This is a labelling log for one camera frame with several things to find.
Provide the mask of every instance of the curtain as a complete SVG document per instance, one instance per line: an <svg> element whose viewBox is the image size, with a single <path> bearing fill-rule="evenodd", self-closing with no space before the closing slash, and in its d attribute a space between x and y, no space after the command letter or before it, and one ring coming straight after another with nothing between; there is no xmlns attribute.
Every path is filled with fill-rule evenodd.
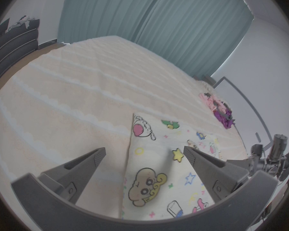
<svg viewBox="0 0 289 231"><path fill-rule="evenodd" d="M227 59L253 18L243 0L65 0L58 42L117 35L202 79Z"/></svg>

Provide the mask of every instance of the cylindrical motor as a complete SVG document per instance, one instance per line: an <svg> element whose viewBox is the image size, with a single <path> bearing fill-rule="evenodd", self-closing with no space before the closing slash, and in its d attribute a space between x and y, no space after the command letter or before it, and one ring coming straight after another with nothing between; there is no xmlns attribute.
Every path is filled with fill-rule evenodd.
<svg viewBox="0 0 289 231"><path fill-rule="evenodd" d="M283 134L275 134L273 139L273 146L271 148L268 159L272 162L276 162L281 159L284 150L287 145L287 136Z"/></svg>

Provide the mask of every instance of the yellow star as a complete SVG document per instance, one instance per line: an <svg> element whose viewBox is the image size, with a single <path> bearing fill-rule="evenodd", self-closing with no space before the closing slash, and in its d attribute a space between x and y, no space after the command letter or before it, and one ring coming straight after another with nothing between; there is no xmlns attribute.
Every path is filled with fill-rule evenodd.
<svg viewBox="0 0 289 231"><path fill-rule="evenodd" d="M182 161L182 158L184 157L184 155L182 154L182 152L180 151L180 149L179 148L177 148L176 150L173 150L172 151L172 153L173 153L173 160L174 161L178 161L179 163L181 163L181 161Z"/></svg>

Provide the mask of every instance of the bed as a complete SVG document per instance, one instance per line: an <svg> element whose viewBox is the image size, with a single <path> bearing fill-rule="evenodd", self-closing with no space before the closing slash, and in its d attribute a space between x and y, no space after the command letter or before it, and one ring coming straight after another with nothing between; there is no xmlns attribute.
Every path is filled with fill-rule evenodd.
<svg viewBox="0 0 289 231"><path fill-rule="evenodd" d="M133 113L179 120L218 137L223 159L247 153L200 100L208 86L141 46L117 36L65 45L40 56L0 90L0 194L31 229L10 182L105 147L76 203L118 218Z"/></svg>

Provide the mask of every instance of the yellow circle print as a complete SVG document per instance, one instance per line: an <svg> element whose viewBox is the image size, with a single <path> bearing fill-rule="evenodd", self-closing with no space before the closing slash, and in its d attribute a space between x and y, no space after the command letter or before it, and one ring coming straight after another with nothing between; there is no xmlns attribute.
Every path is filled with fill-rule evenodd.
<svg viewBox="0 0 289 231"><path fill-rule="evenodd" d="M141 154L143 154L143 153L144 153L144 149L141 148L141 147L138 147L138 148L135 150L135 154L136 154L136 155L141 155Z"/></svg>

